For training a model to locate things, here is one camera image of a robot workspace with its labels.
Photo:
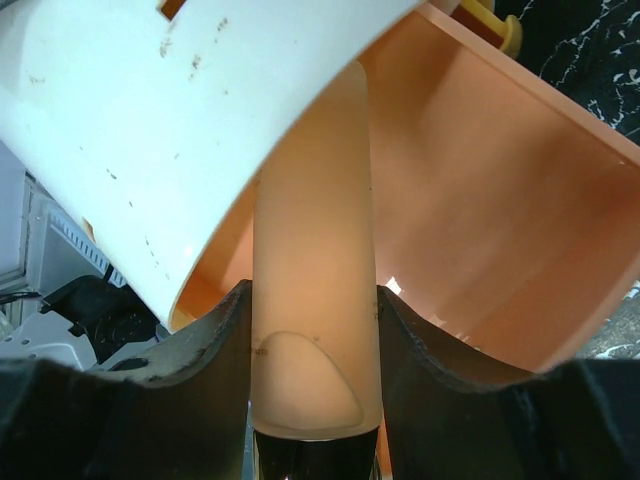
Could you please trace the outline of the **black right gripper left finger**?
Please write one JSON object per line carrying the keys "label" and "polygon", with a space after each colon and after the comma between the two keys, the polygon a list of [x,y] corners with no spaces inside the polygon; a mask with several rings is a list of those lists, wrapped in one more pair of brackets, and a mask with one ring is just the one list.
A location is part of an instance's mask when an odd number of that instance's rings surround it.
{"label": "black right gripper left finger", "polygon": [[251,283],[106,372],[1,363],[5,479],[237,479],[250,376]]}

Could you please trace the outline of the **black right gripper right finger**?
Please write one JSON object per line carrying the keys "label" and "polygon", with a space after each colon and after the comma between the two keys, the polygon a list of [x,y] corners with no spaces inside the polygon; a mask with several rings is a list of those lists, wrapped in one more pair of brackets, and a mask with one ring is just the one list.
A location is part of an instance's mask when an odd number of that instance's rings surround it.
{"label": "black right gripper right finger", "polygon": [[397,479],[635,479],[639,364],[542,374],[486,355],[378,291],[384,417]]}

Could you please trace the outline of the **pink yellow drawer box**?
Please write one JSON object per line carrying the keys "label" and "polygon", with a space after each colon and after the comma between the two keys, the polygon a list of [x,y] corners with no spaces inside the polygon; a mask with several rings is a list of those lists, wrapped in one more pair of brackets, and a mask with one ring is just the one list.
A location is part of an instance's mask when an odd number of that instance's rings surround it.
{"label": "pink yellow drawer box", "polygon": [[639,272],[639,150],[419,1],[16,1],[1,139],[177,330],[374,369],[372,292],[530,371]]}

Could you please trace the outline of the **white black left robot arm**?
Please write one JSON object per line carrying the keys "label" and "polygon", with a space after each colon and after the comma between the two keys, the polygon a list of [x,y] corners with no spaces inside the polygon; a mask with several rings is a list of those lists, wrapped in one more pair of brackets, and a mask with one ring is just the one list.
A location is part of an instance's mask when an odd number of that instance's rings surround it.
{"label": "white black left robot arm", "polygon": [[156,345],[158,326],[129,286],[84,275],[44,297],[38,311],[3,334],[1,357],[108,370]]}

